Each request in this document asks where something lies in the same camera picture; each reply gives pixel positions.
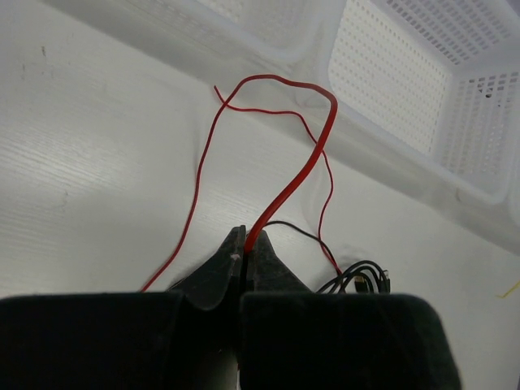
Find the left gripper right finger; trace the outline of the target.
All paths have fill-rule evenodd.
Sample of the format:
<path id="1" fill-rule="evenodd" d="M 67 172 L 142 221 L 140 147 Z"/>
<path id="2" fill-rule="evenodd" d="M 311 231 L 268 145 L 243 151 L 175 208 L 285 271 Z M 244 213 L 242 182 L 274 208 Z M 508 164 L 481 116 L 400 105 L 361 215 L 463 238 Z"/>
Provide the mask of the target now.
<path id="1" fill-rule="evenodd" d="M 443 324 L 406 294 L 247 292 L 243 389 L 459 389 Z"/>

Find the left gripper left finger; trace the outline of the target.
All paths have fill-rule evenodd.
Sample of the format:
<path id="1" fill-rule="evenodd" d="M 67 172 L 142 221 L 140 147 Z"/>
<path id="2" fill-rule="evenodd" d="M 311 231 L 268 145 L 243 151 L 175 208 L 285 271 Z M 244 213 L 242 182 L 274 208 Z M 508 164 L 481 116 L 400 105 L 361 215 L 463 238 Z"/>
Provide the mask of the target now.
<path id="1" fill-rule="evenodd" d="M 245 228 L 164 292 L 1 301 L 4 389 L 234 389 Z"/>

